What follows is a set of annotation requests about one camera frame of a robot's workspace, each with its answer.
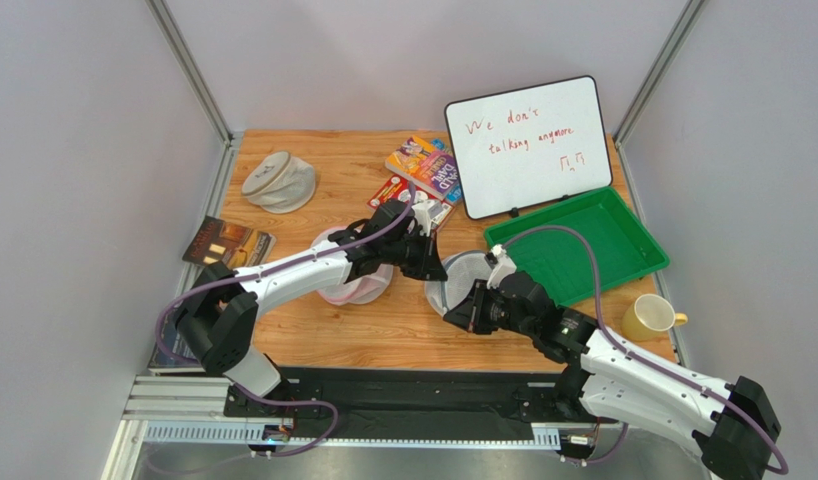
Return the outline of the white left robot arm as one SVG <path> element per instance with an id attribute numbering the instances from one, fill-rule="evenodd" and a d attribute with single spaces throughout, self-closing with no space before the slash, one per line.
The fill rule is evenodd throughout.
<path id="1" fill-rule="evenodd" d="M 283 378 L 252 344 L 256 322 L 291 300 L 365 278 L 384 265 L 415 280 L 446 280 L 432 227 L 439 209 L 433 200 L 392 199 L 371 218 L 296 255 L 238 269 L 210 265 L 174 301 L 172 323 L 207 374 L 224 376 L 265 397 Z"/>

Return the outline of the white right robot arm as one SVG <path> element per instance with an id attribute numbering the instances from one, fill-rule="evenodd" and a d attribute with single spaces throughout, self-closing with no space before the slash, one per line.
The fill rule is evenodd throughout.
<path id="1" fill-rule="evenodd" d="M 655 356 L 557 305 L 524 272 L 497 286 L 476 280 L 444 319 L 476 335 L 521 334 L 564 365 L 550 395 L 562 416 L 647 430 L 698 456 L 721 479 L 760 479 L 787 466 L 776 446 L 781 425 L 760 384 L 708 377 Z"/>

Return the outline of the white mesh laundry bag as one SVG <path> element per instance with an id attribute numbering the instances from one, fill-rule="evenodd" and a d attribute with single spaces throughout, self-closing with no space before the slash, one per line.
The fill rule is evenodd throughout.
<path id="1" fill-rule="evenodd" d="M 487 280 L 492 272 L 486 254 L 481 250 L 451 255 L 442 264 L 447 279 L 424 284 L 429 305 L 441 317 L 467 298 L 476 280 Z"/>

